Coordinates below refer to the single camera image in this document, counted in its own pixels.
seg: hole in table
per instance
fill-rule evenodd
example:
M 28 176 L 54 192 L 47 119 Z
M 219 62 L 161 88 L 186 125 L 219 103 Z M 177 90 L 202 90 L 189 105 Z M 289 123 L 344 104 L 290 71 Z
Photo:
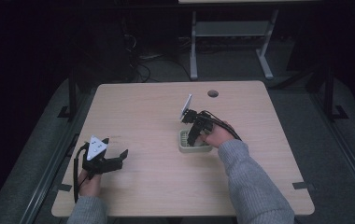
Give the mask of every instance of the hole in table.
M 210 97 L 212 97 L 212 98 L 215 98 L 215 97 L 218 97 L 219 92 L 212 90 L 212 91 L 208 91 L 208 92 L 207 92 L 207 95 L 210 96 Z

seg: white triangular marker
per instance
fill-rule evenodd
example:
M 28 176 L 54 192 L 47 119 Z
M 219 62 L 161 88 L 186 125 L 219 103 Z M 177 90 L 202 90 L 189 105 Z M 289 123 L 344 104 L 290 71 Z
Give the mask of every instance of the white triangular marker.
M 106 150 L 107 145 L 95 136 L 91 136 L 90 148 L 88 149 L 87 161 L 92 160 L 99 153 Z
M 192 101 L 192 94 L 189 94 L 189 98 L 187 98 L 186 104 L 184 104 L 183 108 L 181 108 L 180 119 L 183 119 L 184 112 L 189 108 L 190 102 Z

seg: gray sweater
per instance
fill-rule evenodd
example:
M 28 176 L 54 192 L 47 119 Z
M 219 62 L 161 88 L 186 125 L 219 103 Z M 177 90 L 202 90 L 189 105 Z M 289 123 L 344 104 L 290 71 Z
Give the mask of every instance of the gray sweater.
M 219 157 L 228 175 L 238 223 L 292 224 L 294 212 L 263 168 L 240 140 L 224 142 Z M 96 197 L 80 197 L 67 223 L 107 223 L 107 208 Z

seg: human hand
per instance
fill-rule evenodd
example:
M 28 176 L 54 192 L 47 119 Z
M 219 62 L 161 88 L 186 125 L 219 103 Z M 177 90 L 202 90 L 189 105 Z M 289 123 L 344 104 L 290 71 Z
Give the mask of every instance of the human hand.
M 199 138 L 210 144 L 213 147 L 219 148 L 219 146 L 228 140 L 234 139 L 233 135 L 227 132 L 227 130 L 221 128 L 221 126 L 217 124 L 213 124 L 213 130 L 211 134 L 201 134 Z
M 88 179 L 88 172 L 82 170 L 78 176 L 79 195 L 80 196 L 91 196 L 98 197 L 101 192 L 101 175 L 94 175 L 90 180 Z

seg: table top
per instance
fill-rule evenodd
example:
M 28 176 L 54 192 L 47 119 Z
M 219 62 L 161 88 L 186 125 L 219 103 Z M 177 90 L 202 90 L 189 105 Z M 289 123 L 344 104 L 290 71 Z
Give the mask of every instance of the table top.
M 211 90 L 219 96 L 209 97 Z M 210 111 L 233 125 L 248 144 L 250 156 L 269 174 L 296 215 L 313 213 L 307 189 L 292 185 L 303 178 L 265 86 L 260 81 L 227 81 L 98 88 L 73 155 L 92 135 L 110 138 L 107 159 L 129 149 L 122 169 L 102 177 L 100 197 L 110 216 L 234 216 L 217 149 L 207 153 L 178 149 L 179 131 L 191 128 L 179 120 L 189 93 L 190 109 Z M 72 175 L 73 160 L 63 184 L 72 186 Z M 73 188 L 59 190 L 52 214 L 68 217 L 74 205 Z

